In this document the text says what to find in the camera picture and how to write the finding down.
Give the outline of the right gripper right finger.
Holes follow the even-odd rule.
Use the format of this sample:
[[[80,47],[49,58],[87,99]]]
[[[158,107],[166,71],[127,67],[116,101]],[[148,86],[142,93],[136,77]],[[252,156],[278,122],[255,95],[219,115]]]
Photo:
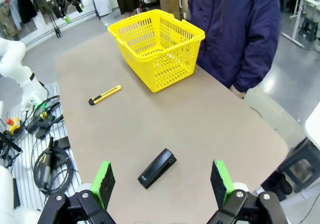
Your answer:
[[[218,210],[209,224],[287,224],[288,220],[274,192],[263,191],[257,196],[236,189],[222,160],[212,162],[210,182]]]

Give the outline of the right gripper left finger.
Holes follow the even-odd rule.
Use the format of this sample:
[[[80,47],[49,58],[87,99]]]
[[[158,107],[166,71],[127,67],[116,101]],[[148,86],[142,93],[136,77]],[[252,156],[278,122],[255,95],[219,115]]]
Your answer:
[[[111,162],[103,161],[89,189],[72,196],[52,194],[38,219],[39,224],[114,224],[107,207],[116,180]]]

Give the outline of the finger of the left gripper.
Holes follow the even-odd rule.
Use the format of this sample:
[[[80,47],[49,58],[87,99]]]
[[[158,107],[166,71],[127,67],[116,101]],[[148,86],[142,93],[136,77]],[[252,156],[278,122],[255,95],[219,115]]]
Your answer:
[[[69,24],[71,22],[71,19],[67,15],[67,9],[68,7],[65,4],[57,4],[56,5],[56,17],[64,19],[64,21]]]
[[[78,12],[82,12],[82,0],[67,0],[68,3],[76,8]]]

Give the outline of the person's left hand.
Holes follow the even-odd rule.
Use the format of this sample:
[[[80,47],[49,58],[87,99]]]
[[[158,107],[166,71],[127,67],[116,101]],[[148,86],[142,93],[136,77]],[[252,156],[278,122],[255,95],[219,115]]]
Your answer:
[[[229,90],[242,100],[245,98],[245,95],[247,93],[246,91],[245,92],[238,91],[233,85],[229,88]]]

